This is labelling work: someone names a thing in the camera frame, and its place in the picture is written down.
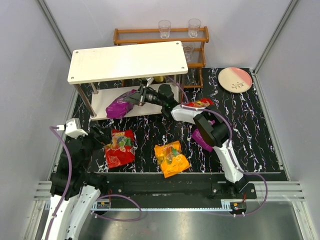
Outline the orange mango candy bag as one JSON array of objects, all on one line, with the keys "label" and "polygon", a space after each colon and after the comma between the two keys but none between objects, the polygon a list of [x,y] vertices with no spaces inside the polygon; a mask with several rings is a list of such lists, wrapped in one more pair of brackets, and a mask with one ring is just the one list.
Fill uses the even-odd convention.
[{"label": "orange mango candy bag", "polygon": [[154,147],[155,157],[165,178],[172,177],[191,167],[187,158],[182,154],[180,142],[174,141]]}]

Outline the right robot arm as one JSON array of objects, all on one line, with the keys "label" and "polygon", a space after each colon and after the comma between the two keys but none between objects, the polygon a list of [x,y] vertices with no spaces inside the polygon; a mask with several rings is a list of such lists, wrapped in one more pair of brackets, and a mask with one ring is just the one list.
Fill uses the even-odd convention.
[{"label": "right robot arm", "polygon": [[136,106],[143,106],[145,103],[157,105],[167,118],[196,125],[200,136],[213,148],[223,167],[226,186],[222,193],[233,198],[248,197],[251,194],[249,180],[233,149],[231,127],[214,105],[192,107],[178,103],[168,84],[161,85],[158,91],[142,84],[138,90],[126,96],[124,101]]}]

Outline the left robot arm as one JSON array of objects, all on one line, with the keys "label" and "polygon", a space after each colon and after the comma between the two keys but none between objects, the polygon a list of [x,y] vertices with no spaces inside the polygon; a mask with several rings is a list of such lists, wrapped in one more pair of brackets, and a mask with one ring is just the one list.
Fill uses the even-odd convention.
[{"label": "left robot arm", "polygon": [[50,176],[49,215],[43,240],[77,240],[92,205],[108,188],[106,177],[89,172],[93,153],[101,150],[109,137],[97,127],[87,135],[61,140],[63,147],[55,171]]}]

